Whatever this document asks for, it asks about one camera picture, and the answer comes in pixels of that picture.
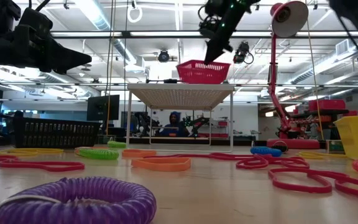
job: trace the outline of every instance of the monitor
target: monitor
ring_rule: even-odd
[[[119,95],[111,95],[88,98],[87,121],[107,121],[108,97],[110,97],[109,120],[118,120]]]

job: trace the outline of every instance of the person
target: person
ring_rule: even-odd
[[[169,123],[165,125],[166,128],[160,132],[161,136],[170,136],[170,137],[187,137],[189,135],[189,131],[180,122],[180,113],[174,111],[169,116]]]

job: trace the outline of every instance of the hood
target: hood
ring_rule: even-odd
[[[173,111],[173,112],[169,115],[169,118],[170,118],[170,119],[169,119],[169,123],[172,124],[172,123],[171,123],[171,115],[173,115],[173,114],[177,117],[176,124],[178,124],[178,123],[180,122],[180,113],[179,113],[179,112],[176,112],[176,111]]]

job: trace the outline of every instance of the ceiling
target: ceiling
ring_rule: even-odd
[[[52,22],[53,31],[96,31],[97,29],[85,14],[75,4],[76,1],[92,1],[92,0],[68,0],[70,9],[63,7],[64,0],[51,0],[44,9],[41,10]],[[27,7],[28,0],[14,0],[22,11]],[[40,0],[33,0],[33,8],[39,4]],[[269,30],[271,23],[270,8],[279,0],[261,0],[260,9],[255,10],[252,7],[252,14],[245,14],[242,17],[238,30]],[[343,30],[334,12],[329,9],[326,0],[319,0],[318,8],[313,10],[313,2],[309,1],[309,24],[311,30]],[[142,18],[139,22],[129,22],[127,19],[127,5],[131,7],[130,1],[118,0],[113,3],[108,0],[99,1],[103,14],[108,21],[111,18],[111,11],[115,11],[112,15],[112,27],[114,30],[198,30],[200,19],[197,11],[204,4],[204,0],[137,0],[136,3],[142,8]],[[131,12],[133,18],[137,17],[137,11]],[[355,30],[354,26],[346,21],[346,25],[350,30]],[[271,41],[268,39],[244,39],[248,41],[252,53],[254,54],[254,63],[251,65],[233,65],[232,58],[234,53],[225,53],[216,61],[231,63],[227,79],[230,83],[267,83],[268,64],[270,61]],[[335,51],[336,44],[343,39],[312,39],[311,46],[313,50],[314,61],[325,57]],[[161,50],[168,50],[170,56],[175,61],[169,63],[172,70],[172,77],[178,78],[175,66],[178,64],[177,59],[181,62],[188,60],[203,60],[206,44],[204,39],[127,39],[122,40],[124,45],[132,50],[138,56],[145,60],[145,66],[149,68],[151,65],[158,65],[157,57]],[[243,39],[231,39],[231,45],[236,48]],[[74,68],[68,71],[68,76],[78,80],[79,82],[92,82],[99,79],[105,83],[107,77],[107,61],[109,53],[109,41],[106,39],[59,39],[64,47],[79,52],[84,52],[93,57],[92,67],[90,71],[84,72],[83,67]],[[308,39],[278,39],[278,82],[285,83],[292,78],[292,75],[305,67],[311,65],[311,50]],[[112,77],[118,78],[116,81],[122,82],[138,82],[145,81],[143,73],[126,72],[124,69],[124,61],[116,50],[112,51]],[[318,84],[325,84],[327,80],[340,77],[345,73],[351,72],[353,69],[352,61],[346,60],[337,64],[335,67],[322,72],[319,77],[328,76],[329,78],[318,78]],[[356,76],[349,77],[342,82],[354,81]],[[260,91],[262,88],[242,88],[240,91]]]

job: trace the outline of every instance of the pink basket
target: pink basket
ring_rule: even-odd
[[[188,84],[220,84],[229,71],[230,64],[212,62],[205,65],[202,60],[190,60],[177,66],[180,79]]]

